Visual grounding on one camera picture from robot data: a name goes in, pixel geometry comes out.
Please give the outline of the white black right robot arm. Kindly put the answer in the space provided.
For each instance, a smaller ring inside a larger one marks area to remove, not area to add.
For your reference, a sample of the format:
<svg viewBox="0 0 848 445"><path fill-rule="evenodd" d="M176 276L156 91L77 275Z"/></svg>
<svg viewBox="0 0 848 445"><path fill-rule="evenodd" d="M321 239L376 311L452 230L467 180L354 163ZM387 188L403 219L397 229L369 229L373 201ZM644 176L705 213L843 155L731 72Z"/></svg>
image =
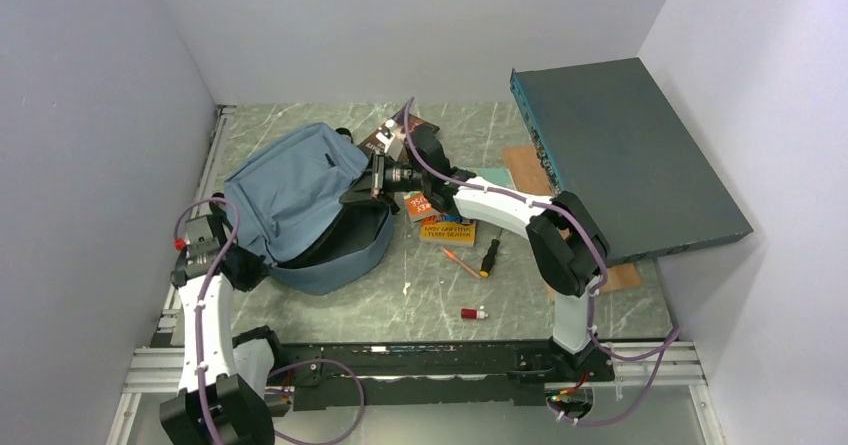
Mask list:
<svg viewBox="0 0 848 445"><path fill-rule="evenodd" d="M427 128L407 136L407 158L394 161L376 151L344 203L388 202L393 194L421 192L436 210L490 223L526 239L545 283L555 292L551 353L557 376L574 380L590 364L586 350L595 338L594 297L608 276L608 243L580 199L525 194L499 187L453 166Z"/></svg>

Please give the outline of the yellow teal picture book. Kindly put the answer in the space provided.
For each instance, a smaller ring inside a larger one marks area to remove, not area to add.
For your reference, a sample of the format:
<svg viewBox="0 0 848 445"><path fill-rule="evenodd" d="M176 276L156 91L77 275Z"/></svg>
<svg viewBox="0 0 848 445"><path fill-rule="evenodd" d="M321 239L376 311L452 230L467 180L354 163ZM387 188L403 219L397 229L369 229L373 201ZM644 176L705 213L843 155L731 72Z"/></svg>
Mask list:
<svg viewBox="0 0 848 445"><path fill-rule="evenodd" d="M506 168L475 167L471 168L470 171L496 187L516 189L512 174Z"/></svg>

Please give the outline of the blue student backpack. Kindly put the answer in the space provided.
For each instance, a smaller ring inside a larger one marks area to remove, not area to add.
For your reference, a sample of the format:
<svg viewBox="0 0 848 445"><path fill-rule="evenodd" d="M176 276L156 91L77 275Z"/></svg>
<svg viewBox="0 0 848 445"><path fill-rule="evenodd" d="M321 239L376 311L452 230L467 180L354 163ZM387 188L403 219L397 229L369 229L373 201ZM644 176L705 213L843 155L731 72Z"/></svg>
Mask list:
<svg viewBox="0 0 848 445"><path fill-rule="evenodd" d="M343 203L368 159L325 123L295 129L244 161L223 184L237 242L285 286L326 295L368 274L392 239L384 203Z"/></svg>

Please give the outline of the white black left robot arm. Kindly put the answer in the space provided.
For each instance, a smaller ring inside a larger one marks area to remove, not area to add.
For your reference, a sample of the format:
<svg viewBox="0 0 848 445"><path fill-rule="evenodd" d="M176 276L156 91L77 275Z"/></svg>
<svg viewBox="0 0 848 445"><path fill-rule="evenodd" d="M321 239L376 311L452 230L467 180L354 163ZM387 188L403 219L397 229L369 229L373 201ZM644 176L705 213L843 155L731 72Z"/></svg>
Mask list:
<svg viewBox="0 0 848 445"><path fill-rule="evenodd" d="M267 327L233 335L231 298L267 275L264 260L240 247L240 215L216 194L210 211L179 216L177 261L170 275L185 319L184 356L175 397L161 403L160 424L173 444L271 444L265 385L287 371L286 355Z"/></svg>

